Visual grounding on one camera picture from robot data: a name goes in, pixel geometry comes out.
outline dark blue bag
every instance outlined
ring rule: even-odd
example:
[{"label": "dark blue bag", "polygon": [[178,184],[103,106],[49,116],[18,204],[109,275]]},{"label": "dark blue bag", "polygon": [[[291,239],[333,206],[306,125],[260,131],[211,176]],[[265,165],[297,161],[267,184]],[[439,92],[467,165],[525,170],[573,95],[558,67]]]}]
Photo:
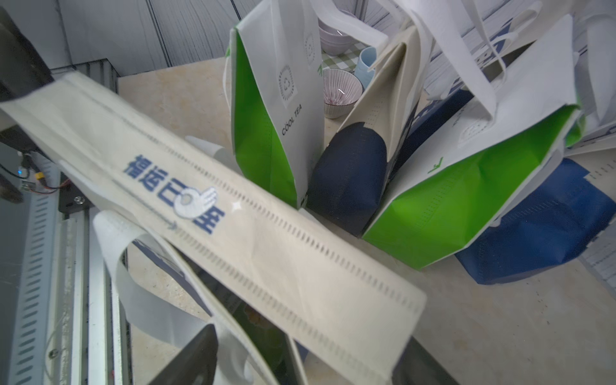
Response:
[{"label": "dark blue bag", "polygon": [[564,159],[498,227],[456,257],[483,285],[531,277],[576,258],[616,213],[616,203],[584,179],[587,174]]}]

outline ceramic cup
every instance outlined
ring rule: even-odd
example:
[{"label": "ceramic cup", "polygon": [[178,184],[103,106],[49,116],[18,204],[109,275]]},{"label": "ceramic cup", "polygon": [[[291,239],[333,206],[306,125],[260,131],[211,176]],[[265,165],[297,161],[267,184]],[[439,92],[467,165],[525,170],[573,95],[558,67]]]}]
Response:
[{"label": "ceramic cup", "polygon": [[325,117],[336,119],[347,115],[362,95],[362,84],[352,73],[334,68],[323,70]]},{"label": "ceramic cup", "polygon": [[357,66],[355,67],[354,75],[362,82],[363,89],[368,88],[368,85],[375,77],[375,71],[370,70],[371,65],[376,61],[376,48],[366,47],[359,53],[359,59],[357,60]]}]

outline light blue cup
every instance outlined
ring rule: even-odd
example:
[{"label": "light blue cup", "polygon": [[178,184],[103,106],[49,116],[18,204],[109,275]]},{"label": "light blue cup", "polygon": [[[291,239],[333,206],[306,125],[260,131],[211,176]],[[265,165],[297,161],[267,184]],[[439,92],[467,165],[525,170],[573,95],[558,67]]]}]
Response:
[{"label": "light blue cup", "polygon": [[362,49],[359,53],[359,60],[357,61],[357,66],[355,67],[354,75],[362,82],[363,89],[368,88],[368,85],[372,81],[372,78],[375,77],[375,71],[370,70],[371,65],[376,61],[376,48],[374,47],[366,47]]}]

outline white tote bag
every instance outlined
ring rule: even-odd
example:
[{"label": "white tote bag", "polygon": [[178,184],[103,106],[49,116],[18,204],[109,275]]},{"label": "white tote bag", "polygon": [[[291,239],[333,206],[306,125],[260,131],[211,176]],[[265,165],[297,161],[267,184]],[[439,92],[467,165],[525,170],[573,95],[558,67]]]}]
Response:
[{"label": "white tote bag", "polygon": [[426,303],[409,282],[81,74],[0,108],[99,209],[178,248],[349,381],[389,381]]},{"label": "white tote bag", "polygon": [[472,99],[400,168],[363,235],[419,269],[470,245],[562,160],[580,111],[566,15],[494,80],[494,118]]},{"label": "white tote bag", "polygon": [[308,0],[263,0],[231,30],[233,150],[246,178],[298,208],[323,151],[318,20]]}]

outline beige countertop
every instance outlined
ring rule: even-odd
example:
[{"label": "beige countertop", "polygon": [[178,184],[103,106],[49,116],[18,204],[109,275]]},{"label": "beige countertop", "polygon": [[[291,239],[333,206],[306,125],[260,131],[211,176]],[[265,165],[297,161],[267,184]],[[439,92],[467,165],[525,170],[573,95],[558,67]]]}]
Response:
[{"label": "beige countertop", "polygon": [[[178,136],[230,148],[223,70],[224,59],[214,59],[127,76],[120,95]],[[340,124],[326,119],[326,142]],[[426,292],[414,336],[460,384],[616,383],[616,301],[581,262],[483,286],[455,257],[416,271],[326,225]],[[311,383],[344,383],[310,360]]]}]

